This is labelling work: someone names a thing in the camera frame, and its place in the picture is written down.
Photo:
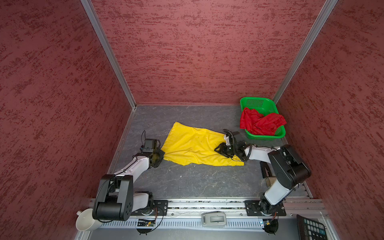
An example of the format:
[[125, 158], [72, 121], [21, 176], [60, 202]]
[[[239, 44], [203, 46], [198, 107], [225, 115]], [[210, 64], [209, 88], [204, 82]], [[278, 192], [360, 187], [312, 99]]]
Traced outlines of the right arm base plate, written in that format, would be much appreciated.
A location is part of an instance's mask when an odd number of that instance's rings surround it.
[[285, 217], [287, 215], [283, 203], [270, 205], [266, 200], [246, 200], [244, 204], [249, 217]]

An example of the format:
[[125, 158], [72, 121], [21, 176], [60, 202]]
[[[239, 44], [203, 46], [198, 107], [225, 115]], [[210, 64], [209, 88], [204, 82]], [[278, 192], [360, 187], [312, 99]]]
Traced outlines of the black calculator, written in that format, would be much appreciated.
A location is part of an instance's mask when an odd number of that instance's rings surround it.
[[297, 215], [300, 240], [327, 240], [325, 226], [317, 221]]

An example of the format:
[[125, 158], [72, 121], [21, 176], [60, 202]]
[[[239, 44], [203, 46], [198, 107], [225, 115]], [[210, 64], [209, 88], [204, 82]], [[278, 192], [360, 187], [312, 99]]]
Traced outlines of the left corner aluminium post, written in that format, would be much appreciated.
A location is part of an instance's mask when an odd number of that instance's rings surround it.
[[118, 78], [118, 81], [125, 93], [126, 98], [128, 99], [131, 108], [135, 111], [137, 108], [136, 101], [134, 99], [134, 96], [129, 88], [129, 85], [126, 81], [126, 78], [123, 74], [123, 71], [118, 63], [118, 60], [114, 54], [114, 51], [108, 41], [108, 38], [106, 36], [106, 33], [102, 27], [102, 24], [97, 16], [96, 10], [92, 4], [92, 1], [90, 0], [81, 0], [81, 3], [86, 11], [86, 14], [93, 26], [93, 29], [105, 51], [105, 54], [114, 70], [114, 73], [116, 77]]

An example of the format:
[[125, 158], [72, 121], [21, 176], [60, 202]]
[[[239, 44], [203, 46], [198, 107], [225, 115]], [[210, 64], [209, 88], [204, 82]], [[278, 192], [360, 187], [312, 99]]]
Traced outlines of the corner aluminium post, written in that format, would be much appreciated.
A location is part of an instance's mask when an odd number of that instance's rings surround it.
[[284, 91], [287, 89], [289, 83], [293, 79], [295, 73], [299, 69], [301, 63], [305, 59], [307, 53], [309, 52], [311, 46], [315, 42], [319, 33], [321, 32], [323, 26], [325, 25], [327, 19], [331, 15], [334, 7], [338, 3], [338, 0], [326, 0], [324, 5], [322, 6], [316, 20], [314, 21], [310, 31], [308, 32], [302, 46], [300, 47], [294, 61], [292, 62], [290, 68], [288, 69], [281, 85], [279, 86], [277, 92], [273, 97], [273, 101], [275, 104], [279, 102], [281, 97], [283, 96]]
[[126, 78], [123, 74], [123, 71], [118, 63], [118, 60], [114, 54], [114, 51], [108, 41], [108, 38], [106, 36], [106, 33], [102, 27], [102, 24], [97, 16], [96, 10], [92, 4], [92, 1], [90, 0], [81, 0], [81, 3], [86, 11], [86, 14], [93, 26], [93, 29], [105, 51], [105, 54], [114, 70], [114, 73], [116, 77], [118, 78], [118, 81], [125, 93], [126, 98], [128, 99], [131, 108], [135, 111], [137, 108], [136, 101], [134, 99], [134, 96], [129, 88], [129, 85], [126, 81]]

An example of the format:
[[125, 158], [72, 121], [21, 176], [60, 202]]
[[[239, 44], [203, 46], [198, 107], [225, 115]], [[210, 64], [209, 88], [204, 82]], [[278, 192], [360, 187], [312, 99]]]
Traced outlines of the small wooden block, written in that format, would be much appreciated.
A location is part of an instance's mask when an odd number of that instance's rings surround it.
[[276, 177], [266, 177], [264, 179], [265, 181], [265, 184], [268, 188], [270, 188], [275, 182], [276, 182], [277, 178]]

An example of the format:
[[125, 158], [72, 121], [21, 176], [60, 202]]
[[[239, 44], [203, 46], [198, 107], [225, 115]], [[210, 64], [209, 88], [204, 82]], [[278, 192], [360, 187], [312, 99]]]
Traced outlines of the right corner aluminium post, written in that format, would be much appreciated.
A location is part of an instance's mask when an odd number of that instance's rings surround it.
[[288, 69], [281, 85], [279, 86], [277, 92], [273, 97], [273, 101], [275, 104], [279, 102], [281, 97], [283, 96], [284, 91], [287, 89], [289, 83], [293, 79], [295, 73], [299, 69], [301, 63], [305, 59], [307, 53], [309, 52], [311, 46], [315, 42], [319, 33], [321, 32], [323, 26], [325, 25], [327, 19], [331, 15], [334, 7], [338, 3], [338, 0], [326, 0], [324, 5], [322, 6], [316, 20], [314, 21], [310, 31], [308, 32], [302, 46], [300, 47], [294, 61], [292, 62], [290, 68]]

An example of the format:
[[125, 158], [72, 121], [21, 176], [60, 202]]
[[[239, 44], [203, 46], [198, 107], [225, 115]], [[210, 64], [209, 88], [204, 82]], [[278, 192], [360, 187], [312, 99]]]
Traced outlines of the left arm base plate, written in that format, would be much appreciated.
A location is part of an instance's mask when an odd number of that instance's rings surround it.
[[132, 216], [163, 216], [168, 211], [168, 200], [153, 200], [146, 208], [132, 212]]

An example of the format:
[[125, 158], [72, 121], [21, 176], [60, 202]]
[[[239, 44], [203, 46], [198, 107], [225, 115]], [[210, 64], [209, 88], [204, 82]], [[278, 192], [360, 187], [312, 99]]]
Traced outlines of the yellow shorts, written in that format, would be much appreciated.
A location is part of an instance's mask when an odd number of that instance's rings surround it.
[[225, 143], [225, 134], [208, 129], [193, 128], [175, 122], [162, 151], [164, 159], [182, 166], [189, 164], [215, 167], [243, 166], [237, 156], [226, 158], [215, 152], [215, 148]]

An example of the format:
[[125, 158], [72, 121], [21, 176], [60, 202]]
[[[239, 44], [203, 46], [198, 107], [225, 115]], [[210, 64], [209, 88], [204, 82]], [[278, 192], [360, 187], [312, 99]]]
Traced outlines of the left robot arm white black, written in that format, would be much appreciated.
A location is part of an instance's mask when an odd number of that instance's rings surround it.
[[138, 210], [151, 212], [154, 197], [151, 192], [135, 192], [134, 182], [150, 168], [157, 168], [164, 159], [165, 152], [138, 153], [123, 169], [101, 178], [93, 206], [92, 216], [102, 223], [126, 221]]

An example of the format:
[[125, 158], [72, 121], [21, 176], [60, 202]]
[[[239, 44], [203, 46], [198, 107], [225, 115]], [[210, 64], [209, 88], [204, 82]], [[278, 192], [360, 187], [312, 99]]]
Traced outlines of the white ceramic cup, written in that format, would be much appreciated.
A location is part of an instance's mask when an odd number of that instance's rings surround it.
[[77, 211], [76, 228], [78, 231], [93, 231], [100, 228], [103, 223], [93, 218], [93, 209]]

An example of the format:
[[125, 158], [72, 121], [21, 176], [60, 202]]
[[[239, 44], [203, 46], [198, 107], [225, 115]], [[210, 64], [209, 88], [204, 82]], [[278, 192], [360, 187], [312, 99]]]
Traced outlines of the red shorts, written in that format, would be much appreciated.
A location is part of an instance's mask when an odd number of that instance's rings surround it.
[[244, 108], [240, 129], [247, 130], [252, 135], [274, 136], [278, 128], [286, 123], [286, 119], [280, 114], [271, 113], [264, 116], [255, 109]]

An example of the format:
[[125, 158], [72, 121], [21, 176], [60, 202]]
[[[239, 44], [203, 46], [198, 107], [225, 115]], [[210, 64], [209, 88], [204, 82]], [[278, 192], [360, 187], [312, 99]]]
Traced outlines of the aluminium rail frame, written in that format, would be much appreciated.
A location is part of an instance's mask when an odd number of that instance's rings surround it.
[[[249, 217], [245, 209], [246, 198], [170, 198], [164, 219], [201, 219], [203, 213], [219, 211], [227, 219], [260, 219]], [[320, 199], [289, 197], [284, 202], [287, 215], [279, 217], [279, 229], [275, 235], [262, 231], [156, 229], [147, 235], [139, 235], [136, 229], [97, 229], [78, 232], [77, 240], [298, 240], [297, 215], [325, 225], [329, 240], [340, 239], [325, 205]]]

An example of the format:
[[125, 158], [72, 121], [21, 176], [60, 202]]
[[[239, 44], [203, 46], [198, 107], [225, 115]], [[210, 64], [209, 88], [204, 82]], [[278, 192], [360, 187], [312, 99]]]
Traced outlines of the green plastic basket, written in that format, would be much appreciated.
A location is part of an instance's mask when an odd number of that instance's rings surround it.
[[[268, 98], [258, 98], [258, 97], [243, 97], [240, 100], [241, 110], [243, 112], [244, 108], [255, 109], [260, 114], [266, 116], [271, 113], [279, 114], [279, 111], [276, 107], [274, 101]], [[260, 140], [260, 141], [272, 141], [277, 139], [282, 139], [286, 136], [285, 125], [278, 128], [274, 136], [260, 136], [252, 135], [247, 130], [244, 130], [246, 136], [250, 140]]]

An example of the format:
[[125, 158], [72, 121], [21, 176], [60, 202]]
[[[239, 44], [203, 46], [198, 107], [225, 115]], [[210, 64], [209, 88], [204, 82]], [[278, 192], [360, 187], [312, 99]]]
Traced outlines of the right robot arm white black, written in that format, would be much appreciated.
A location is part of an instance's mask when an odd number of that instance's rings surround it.
[[308, 179], [312, 172], [303, 159], [291, 145], [279, 148], [261, 147], [252, 144], [221, 143], [215, 148], [215, 152], [226, 157], [238, 157], [240, 160], [255, 160], [270, 164], [273, 168], [276, 180], [261, 195], [257, 213], [271, 216], [282, 207], [283, 200], [301, 183]]

